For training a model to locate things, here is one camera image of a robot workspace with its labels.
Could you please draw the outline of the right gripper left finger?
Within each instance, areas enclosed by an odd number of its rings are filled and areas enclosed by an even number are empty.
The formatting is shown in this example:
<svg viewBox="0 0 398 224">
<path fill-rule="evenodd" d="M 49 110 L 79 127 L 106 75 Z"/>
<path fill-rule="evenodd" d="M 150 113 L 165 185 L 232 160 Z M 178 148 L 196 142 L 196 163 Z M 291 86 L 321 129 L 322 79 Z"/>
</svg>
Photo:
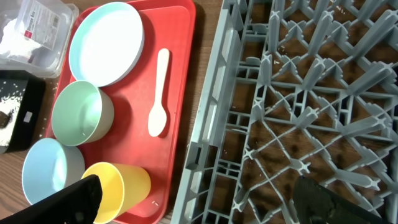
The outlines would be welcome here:
<svg viewBox="0 0 398 224">
<path fill-rule="evenodd" d="M 55 194 L 1 220 L 1 224 L 93 223 L 103 191 L 100 178 L 91 174 Z"/>
</svg>

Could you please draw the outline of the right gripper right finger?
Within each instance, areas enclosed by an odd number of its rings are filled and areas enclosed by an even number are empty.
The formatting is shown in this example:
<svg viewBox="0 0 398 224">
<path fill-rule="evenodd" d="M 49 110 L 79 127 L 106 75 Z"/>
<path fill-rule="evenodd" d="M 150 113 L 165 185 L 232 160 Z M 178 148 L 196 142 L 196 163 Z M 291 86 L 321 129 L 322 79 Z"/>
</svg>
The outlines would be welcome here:
<svg viewBox="0 0 398 224">
<path fill-rule="evenodd" d="M 296 215 L 301 224 L 379 224 L 382 218 L 304 176 L 295 181 Z"/>
</svg>

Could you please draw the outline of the yellow cup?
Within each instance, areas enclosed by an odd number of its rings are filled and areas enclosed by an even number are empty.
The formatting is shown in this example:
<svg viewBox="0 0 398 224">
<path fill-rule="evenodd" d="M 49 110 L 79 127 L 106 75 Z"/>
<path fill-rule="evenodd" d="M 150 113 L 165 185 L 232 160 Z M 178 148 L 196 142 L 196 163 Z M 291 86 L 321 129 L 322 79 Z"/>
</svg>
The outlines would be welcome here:
<svg viewBox="0 0 398 224">
<path fill-rule="evenodd" d="M 142 167 L 97 162 L 82 177 L 97 175 L 102 189 L 95 223 L 108 223 L 144 201 L 150 193 L 149 173 Z"/>
</svg>

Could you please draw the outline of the light blue bowl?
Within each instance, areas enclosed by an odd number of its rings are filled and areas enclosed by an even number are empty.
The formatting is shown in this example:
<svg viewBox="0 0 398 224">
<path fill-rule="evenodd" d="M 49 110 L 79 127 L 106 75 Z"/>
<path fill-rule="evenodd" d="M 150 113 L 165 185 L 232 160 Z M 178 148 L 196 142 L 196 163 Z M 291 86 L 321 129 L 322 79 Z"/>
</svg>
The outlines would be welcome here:
<svg viewBox="0 0 398 224">
<path fill-rule="evenodd" d="M 79 181 L 85 161 L 75 146 L 65 146 L 56 139 L 43 138 L 29 150 L 22 168 L 22 188 L 33 205 Z"/>
</svg>

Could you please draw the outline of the green bowl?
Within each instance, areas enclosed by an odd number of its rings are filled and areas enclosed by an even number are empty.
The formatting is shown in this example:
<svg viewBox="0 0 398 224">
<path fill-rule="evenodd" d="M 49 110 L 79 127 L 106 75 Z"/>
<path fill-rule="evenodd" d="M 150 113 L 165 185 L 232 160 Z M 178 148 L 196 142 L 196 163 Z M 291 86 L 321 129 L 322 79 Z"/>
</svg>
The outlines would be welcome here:
<svg viewBox="0 0 398 224">
<path fill-rule="evenodd" d="M 103 138 L 113 121 L 111 98 L 83 80 L 67 85 L 52 110 L 53 133 L 66 146 L 79 146 Z"/>
</svg>

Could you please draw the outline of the brown food scrap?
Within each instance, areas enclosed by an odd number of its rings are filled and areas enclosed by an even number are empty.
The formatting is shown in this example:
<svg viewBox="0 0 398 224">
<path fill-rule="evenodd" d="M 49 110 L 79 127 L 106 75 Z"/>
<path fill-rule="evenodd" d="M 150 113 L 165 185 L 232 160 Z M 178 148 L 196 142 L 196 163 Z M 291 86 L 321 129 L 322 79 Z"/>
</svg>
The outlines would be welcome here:
<svg viewBox="0 0 398 224">
<path fill-rule="evenodd" d="M 5 128 L 9 124 L 10 119 L 11 115 L 9 113 L 4 113 L 3 111 L 0 111 L 0 128 Z"/>
</svg>

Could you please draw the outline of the pile of white rice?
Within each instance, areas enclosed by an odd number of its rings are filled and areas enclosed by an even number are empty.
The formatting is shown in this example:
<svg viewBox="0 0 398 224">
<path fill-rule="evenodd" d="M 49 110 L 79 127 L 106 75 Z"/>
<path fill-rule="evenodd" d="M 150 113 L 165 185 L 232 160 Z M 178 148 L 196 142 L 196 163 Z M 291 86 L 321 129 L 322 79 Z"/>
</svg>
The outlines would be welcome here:
<svg viewBox="0 0 398 224">
<path fill-rule="evenodd" d="M 27 82 L 25 80 L 1 79 L 1 111 L 9 113 L 9 124 L 1 129 L 1 146 L 8 146 Z"/>
</svg>

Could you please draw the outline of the light blue plate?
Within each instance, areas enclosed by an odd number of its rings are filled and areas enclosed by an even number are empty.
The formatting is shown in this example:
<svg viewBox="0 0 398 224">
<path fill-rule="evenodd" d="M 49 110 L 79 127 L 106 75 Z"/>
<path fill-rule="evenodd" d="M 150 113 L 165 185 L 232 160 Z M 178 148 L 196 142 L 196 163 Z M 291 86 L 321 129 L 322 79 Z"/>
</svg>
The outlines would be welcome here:
<svg viewBox="0 0 398 224">
<path fill-rule="evenodd" d="M 76 80 L 112 85 L 134 68 L 144 41 L 142 19 L 132 5 L 104 4 L 78 26 L 70 44 L 70 71 Z"/>
</svg>

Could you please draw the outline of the white tissue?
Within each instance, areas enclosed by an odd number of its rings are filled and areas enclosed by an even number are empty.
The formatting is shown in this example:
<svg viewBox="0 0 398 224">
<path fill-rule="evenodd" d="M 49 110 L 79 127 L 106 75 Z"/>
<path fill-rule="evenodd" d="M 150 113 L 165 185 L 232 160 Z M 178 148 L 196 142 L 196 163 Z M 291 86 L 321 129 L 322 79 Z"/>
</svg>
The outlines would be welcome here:
<svg viewBox="0 0 398 224">
<path fill-rule="evenodd" d="M 13 19 L 3 28 L 1 55 L 5 57 L 15 56 L 30 58 L 33 51 L 41 48 L 41 45 L 16 32 L 15 24 L 16 19 Z"/>
</svg>

